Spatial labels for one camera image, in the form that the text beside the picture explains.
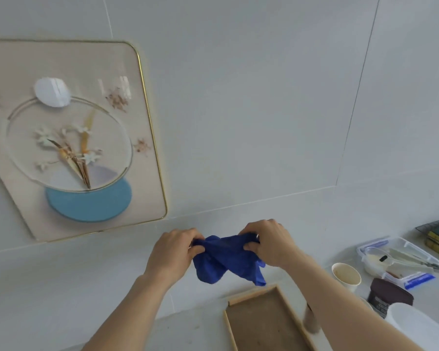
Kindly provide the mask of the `blue cloth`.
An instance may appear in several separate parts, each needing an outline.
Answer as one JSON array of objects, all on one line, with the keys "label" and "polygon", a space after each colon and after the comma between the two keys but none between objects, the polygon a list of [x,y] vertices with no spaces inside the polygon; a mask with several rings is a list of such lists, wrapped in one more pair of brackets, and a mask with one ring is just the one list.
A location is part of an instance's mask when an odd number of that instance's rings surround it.
[{"label": "blue cloth", "polygon": [[203,242],[199,241],[205,251],[193,258],[198,279],[215,284],[230,271],[255,286],[266,286],[261,271],[265,263],[255,253],[243,249],[247,242],[258,242],[258,236],[246,234],[220,238],[212,235]]}]

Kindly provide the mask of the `dark jar with brown lid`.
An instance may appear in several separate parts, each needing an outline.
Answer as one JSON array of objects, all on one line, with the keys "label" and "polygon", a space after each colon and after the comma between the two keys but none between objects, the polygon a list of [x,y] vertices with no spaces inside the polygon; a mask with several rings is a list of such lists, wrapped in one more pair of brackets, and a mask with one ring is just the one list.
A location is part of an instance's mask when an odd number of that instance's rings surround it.
[{"label": "dark jar with brown lid", "polygon": [[392,304],[404,303],[413,306],[414,296],[394,283],[376,277],[371,282],[367,301],[375,312],[385,319]]}]

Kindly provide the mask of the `white plastic tub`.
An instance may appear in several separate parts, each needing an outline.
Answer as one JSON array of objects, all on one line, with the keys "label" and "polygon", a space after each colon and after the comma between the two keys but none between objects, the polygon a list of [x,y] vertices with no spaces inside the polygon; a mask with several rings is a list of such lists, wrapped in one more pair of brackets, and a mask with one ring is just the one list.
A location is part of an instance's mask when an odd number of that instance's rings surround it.
[{"label": "white plastic tub", "polygon": [[385,320],[424,351],[439,351],[439,323],[415,307],[394,303],[388,307]]}]

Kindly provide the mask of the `clear container with blue clips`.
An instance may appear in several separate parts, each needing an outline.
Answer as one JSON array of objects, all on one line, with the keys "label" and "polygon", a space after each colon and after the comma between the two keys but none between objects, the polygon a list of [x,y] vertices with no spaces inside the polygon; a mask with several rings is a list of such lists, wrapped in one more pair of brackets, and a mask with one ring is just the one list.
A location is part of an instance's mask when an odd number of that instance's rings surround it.
[{"label": "clear container with blue clips", "polygon": [[403,271],[388,272],[389,267],[379,268],[370,265],[368,266],[365,264],[364,261],[364,257],[365,257],[364,249],[369,247],[380,248],[386,251],[387,253],[389,253],[390,248],[397,249],[435,264],[439,264],[439,259],[437,259],[427,251],[417,247],[413,243],[401,237],[383,237],[383,238],[375,239],[369,242],[365,242],[364,244],[356,248],[356,253],[359,256],[359,260],[361,261],[364,270],[372,277],[379,277],[385,279],[405,290],[412,290],[420,285],[426,284],[435,279],[435,275],[429,273],[423,273],[423,272],[413,273],[413,272],[403,272]]}]

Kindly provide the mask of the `white paper cup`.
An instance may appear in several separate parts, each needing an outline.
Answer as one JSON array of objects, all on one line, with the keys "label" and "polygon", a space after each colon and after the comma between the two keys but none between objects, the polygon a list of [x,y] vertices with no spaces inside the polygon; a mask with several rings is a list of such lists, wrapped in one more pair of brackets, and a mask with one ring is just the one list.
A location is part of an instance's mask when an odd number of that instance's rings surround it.
[{"label": "white paper cup", "polygon": [[334,278],[351,293],[355,293],[362,282],[359,272],[346,263],[335,263],[331,267]]}]

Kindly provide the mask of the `person's right hand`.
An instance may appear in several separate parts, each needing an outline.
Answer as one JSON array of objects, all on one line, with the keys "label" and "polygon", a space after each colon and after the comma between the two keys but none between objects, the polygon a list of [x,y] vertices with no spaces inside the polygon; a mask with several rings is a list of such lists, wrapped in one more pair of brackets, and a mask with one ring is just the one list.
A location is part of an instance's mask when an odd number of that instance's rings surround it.
[{"label": "person's right hand", "polygon": [[274,219],[263,219],[247,224],[239,235],[246,234],[258,236],[261,248],[256,255],[267,265],[289,272],[310,259],[297,247],[290,233]]}]

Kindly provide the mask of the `wooden tray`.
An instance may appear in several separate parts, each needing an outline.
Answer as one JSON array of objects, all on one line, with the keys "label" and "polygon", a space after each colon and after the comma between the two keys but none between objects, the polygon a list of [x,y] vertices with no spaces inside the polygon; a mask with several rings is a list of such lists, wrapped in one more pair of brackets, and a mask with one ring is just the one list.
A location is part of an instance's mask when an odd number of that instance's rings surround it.
[{"label": "wooden tray", "polygon": [[318,351],[277,284],[232,296],[223,317],[233,351]]}]

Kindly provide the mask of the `clear measuring spoon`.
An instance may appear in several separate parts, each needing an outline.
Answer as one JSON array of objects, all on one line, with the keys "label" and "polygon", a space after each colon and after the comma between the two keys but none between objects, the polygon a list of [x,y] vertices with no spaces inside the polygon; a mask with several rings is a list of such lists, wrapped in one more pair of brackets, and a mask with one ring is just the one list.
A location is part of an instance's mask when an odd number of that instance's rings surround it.
[{"label": "clear measuring spoon", "polygon": [[365,264],[368,266],[386,268],[396,263],[392,256],[380,248],[365,248],[364,255]]}]

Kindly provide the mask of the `person's left hand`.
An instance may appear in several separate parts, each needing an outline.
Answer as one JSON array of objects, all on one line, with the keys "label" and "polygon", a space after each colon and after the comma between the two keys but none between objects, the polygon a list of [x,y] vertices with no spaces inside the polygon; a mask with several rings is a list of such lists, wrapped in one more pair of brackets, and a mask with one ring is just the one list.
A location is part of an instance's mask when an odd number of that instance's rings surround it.
[{"label": "person's left hand", "polygon": [[184,276],[193,258],[205,251],[203,246],[193,245],[204,239],[195,228],[163,233],[153,247],[144,275],[169,289]]}]

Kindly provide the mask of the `person's right forearm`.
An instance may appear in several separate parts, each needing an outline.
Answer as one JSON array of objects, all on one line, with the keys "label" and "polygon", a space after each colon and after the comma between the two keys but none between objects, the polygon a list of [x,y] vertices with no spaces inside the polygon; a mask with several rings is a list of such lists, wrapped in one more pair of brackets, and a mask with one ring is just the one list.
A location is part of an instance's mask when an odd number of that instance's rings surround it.
[{"label": "person's right forearm", "polygon": [[423,351],[308,255],[294,251],[282,269],[309,304],[333,351]]}]

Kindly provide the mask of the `gold framed floral wall picture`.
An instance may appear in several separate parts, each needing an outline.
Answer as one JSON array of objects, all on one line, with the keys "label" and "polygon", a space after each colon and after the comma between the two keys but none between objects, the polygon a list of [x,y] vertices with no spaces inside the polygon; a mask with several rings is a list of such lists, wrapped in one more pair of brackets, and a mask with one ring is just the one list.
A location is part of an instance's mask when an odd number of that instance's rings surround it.
[{"label": "gold framed floral wall picture", "polygon": [[38,242],[167,216],[130,43],[0,39],[0,181]]}]

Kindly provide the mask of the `metal tongs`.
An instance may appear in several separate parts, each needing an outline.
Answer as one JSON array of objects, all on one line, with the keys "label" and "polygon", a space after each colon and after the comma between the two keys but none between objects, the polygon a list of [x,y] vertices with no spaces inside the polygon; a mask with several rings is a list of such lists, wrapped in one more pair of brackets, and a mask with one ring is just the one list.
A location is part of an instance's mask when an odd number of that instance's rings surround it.
[{"label": "metal tongs", "polygon": [[389,255],[392,264],[389,266],[391,272],[423,272],[429,274],[439,274],[439,264],[430,263],[412,254],[390,248]]}]

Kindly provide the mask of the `person's left forearm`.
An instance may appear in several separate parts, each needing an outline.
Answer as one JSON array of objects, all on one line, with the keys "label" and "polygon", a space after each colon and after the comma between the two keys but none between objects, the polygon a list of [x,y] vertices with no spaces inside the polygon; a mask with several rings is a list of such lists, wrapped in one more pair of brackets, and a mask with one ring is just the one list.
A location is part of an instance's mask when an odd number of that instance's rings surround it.
[{"label": "person's left forearm", "polygon": [[166,274],[143,274],[81,351],[144,351],[164,296],[176,282]]}]

